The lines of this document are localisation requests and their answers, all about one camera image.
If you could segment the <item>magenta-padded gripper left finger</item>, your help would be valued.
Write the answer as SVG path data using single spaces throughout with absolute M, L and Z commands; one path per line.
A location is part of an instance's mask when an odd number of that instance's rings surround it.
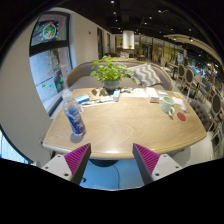
M 90 154 L 91 144 L 88 143 L 66 155 L 56 155 L 42 169 L 79 185 Z

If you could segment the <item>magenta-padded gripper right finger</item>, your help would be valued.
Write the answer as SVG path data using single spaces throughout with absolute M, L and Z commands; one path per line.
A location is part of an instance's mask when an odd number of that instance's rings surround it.
M 145 185 L 182 169 L 168 154 L 159 155 L 139 144 L 133 144 L 132 152 Z

